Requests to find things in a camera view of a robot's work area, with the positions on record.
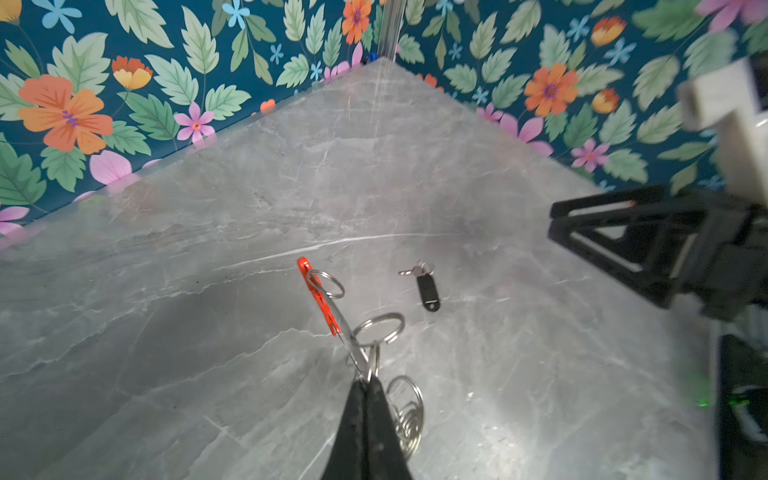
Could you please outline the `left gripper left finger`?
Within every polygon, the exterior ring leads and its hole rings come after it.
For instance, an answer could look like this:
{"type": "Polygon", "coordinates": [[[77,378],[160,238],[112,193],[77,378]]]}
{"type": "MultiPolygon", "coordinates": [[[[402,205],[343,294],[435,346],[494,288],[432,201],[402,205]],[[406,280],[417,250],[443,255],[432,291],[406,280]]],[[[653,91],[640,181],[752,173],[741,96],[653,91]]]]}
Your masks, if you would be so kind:
{"type": "Polygon", "coordinates": [[[366,383],[352,382],[322,480],[363,480],[367,473],[366,383]]]}

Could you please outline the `red handled key ring organizer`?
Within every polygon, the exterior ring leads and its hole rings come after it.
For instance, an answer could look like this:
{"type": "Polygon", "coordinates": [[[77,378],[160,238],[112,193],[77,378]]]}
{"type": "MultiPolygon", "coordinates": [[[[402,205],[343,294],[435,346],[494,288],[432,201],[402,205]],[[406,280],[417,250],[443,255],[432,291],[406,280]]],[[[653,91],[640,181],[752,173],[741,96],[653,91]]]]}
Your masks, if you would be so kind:
{"type": "MultiPolygon", "coordinates": [[[[362,380],[380,373],[381,347],[394,343],[405,330],[403,314],[388,312],[351,327],[335,302],[345,296],[343,284],[330,273],[312,267],[301,257],[297,266],[317,303],[331,334],[348,352],[348,359],[362,380]]],[[[425,422],[425,405],[421,389],[407,375],[398,375],[386,385],[385,398],[393,417],[399,446],[406,460],[420,447],[425,422]]]]}

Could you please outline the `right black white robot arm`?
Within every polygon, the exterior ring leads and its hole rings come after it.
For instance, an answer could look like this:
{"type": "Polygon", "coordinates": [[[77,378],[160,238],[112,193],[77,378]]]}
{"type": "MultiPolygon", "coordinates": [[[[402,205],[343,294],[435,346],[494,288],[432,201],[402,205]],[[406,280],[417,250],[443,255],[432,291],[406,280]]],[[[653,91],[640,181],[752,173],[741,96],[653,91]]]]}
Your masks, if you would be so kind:
{"type": "MultiPolygon", "coordinates": [[[[551,240],[660,308],[693,294],[704,317],[734,324],[767,309],[767,209],[722,191],[664,185],[556,202],[551,240]]],[[[715,355],[717,473],[767,476],[767,350],[735,334],[715,355]]]]}

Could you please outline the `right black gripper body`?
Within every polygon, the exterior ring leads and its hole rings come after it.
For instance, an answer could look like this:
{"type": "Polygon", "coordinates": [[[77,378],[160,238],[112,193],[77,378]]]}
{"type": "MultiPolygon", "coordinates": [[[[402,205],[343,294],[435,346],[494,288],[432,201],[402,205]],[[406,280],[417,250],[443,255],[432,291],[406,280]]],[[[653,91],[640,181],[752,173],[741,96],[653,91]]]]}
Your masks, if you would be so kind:
{"type": "Polygon", "coordinates": [[[767,209],[723,192],[684,191],[673,201],[691,217],[693,239],[684,242],[671,295],[695,295],[702,315],[722,321],[765,306],[767,209]]]}

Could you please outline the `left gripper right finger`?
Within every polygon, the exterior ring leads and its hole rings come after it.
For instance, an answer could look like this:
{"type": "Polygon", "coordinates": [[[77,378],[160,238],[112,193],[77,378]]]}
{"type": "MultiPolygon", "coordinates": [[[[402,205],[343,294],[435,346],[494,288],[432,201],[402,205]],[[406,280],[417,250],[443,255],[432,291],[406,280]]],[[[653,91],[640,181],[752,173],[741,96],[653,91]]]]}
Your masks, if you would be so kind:
{"type": "Polygon", "coordinates": [[[367,479],[412,480],[384,387],[376,377],[366,392],[365,453],[367,479]]]}

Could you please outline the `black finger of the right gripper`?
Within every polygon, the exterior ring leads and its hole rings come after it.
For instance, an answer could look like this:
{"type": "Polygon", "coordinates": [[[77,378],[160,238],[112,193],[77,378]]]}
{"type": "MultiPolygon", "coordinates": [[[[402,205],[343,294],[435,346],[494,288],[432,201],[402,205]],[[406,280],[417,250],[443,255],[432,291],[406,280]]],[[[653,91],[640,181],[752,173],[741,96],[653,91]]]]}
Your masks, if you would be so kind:
{"type": "Polygon", "coordinates": [[[661,185],[556,202],[548,236],[652,304],[669,308],[673,274],[702,224],[701,206],[661,185]]]}

